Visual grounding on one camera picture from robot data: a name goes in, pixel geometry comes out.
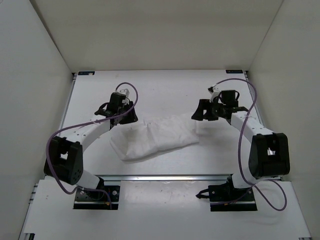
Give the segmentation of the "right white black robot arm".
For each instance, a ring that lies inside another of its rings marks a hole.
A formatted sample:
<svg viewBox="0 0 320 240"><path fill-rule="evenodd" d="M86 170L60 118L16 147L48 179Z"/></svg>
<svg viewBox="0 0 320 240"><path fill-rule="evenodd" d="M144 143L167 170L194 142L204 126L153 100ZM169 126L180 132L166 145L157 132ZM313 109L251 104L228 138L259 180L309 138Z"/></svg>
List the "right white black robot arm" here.
<svg viewBox="0 0 320 240"><path fill-rule="evenodd" d="M236 200L247 189L268 178L287 175L290 172L288 138L259 123L250 111L239 105L240 94L236 90L218 90L210 87L209 99L200 99L192 120L216 121L225 119L240 132L240 138L250 143L248 164L239 166L239 172L231 175L231 183L224 187L224 195Z"/></svg>

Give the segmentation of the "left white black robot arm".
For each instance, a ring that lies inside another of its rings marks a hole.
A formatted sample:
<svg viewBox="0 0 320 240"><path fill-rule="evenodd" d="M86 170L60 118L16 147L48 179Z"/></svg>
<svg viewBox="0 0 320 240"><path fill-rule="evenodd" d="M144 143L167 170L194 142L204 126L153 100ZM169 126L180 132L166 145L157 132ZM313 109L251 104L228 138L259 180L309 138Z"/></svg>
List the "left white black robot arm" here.
<svg viewBox="0 0 320 240"><path fill-rule="evenodd" d="M53 177L68 195L77 189L93 199L108 199L102 178L84 170L83 154L100 136L117 125L135 123L135 102L129 99L128 89L115 90L109 102L102 104L85 123L70 126L73 132L63 135L64 129L55 132L46 145L44 173Z"/></svg>

